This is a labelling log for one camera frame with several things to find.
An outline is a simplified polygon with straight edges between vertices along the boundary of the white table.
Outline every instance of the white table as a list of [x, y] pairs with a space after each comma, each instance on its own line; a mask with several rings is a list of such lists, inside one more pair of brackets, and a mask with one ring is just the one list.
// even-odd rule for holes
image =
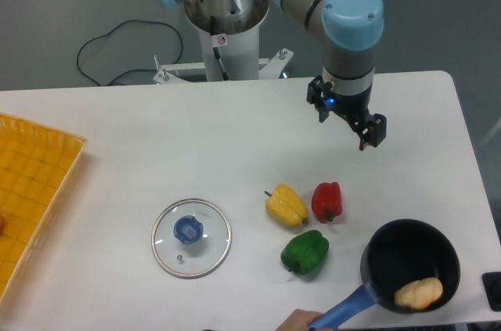
[[[431, 223], [460, 258], [454, 298], [426, 314], [379, 305], [343, 327], [418, 326], [501, 318], [481, 274], [501, 270], [501, 246], [454, 84], [442, 72], [379, 74], [370, 109], [387, 116], [380, 147], [358, 150], [348, 125], [318, 122], [310, 79], [0, 92], [0, 108], [88, 139], [78, 172], [2, 305], [15, 330], [267, 330], [295, 308], [326, 311], [360, 283], [371, 235], [397, 218]], [[344, 214], [310, 216], [331, 242], [311, 280], [287, 272], [293, 237], [265, 213], [280, 182], [309, 203], [338, 181]], [[229, 256], [202, 279], [177, 279], [153, 259], [150, 233], [177, 200], [220, 206]]]

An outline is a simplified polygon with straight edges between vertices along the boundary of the bell pepper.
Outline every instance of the bell pepper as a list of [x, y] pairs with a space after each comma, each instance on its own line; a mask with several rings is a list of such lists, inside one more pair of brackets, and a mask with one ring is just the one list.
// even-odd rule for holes
[[308, 208], [294, 190], [286, 184], [279, 184], [273, 190], [273, 194], [265, 193], [269, 196], [266, 201], [266, 210], [285, 226], [298, 227], [308, 216]]
[[341, 188], [337, 182], [323, 182], [313, 192], [312, 211], [321, 223], [332, 221], [341, 215]]
[[316, 230], [294, 237], [280, 254], [289, 272], [306, 275], [318, 268], [329, 251], [329, 241]]

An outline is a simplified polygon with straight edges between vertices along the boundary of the blue pot handle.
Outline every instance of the blue pot handle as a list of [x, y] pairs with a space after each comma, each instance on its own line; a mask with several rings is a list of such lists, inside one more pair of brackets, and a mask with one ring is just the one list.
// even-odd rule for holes
[[365, 285], [361, 285], [345, 300], [309, 324], [310, 331], [315, 329], [337, 329], [360, 311], [370, 308], [376, 303], [374, 296]]

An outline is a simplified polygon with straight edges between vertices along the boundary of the gray wall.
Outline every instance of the gray wall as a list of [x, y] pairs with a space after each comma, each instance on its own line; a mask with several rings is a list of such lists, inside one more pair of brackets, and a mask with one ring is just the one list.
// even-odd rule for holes
[[[453, 76], [498, 228], [501, 133], [482, 139], [501, 118], [500, 2], [384, 0], [386, 26], [377, 63], [379, 73], [445, 70]], [[196, 34], [183, 11], [165, 11], [156, 0], [0, 0], [0, 7], [1, 90], [92, 86], [77, 72], [77, 51], [123, 20], [174, 24], [185, 43], [181, 62], [201, 61]], [[292, 76], [320, 72], [322, 54], [315, 39], [273, 5], [261, 29], [261, 56], [273, 56], [282, 47], [295, 52]], [[153, 54], [169, 63], [178, 50], [167, 28], [131, 25], [90, 45], [82, 62], [89, 74], [107, 83], [122, 71], [153, 67]], [[121, 81], [149, 84], [150, 79], [150, 74], [135, 74]]]

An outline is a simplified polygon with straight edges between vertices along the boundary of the bread roll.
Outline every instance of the bread roll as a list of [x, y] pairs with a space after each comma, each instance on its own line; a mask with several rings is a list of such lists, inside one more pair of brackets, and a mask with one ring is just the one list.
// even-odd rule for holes
[[416, 280], [395, 292], [395, 304], [402, 308], [424, 310], [438, 300], [444, 292], [437, 278]]

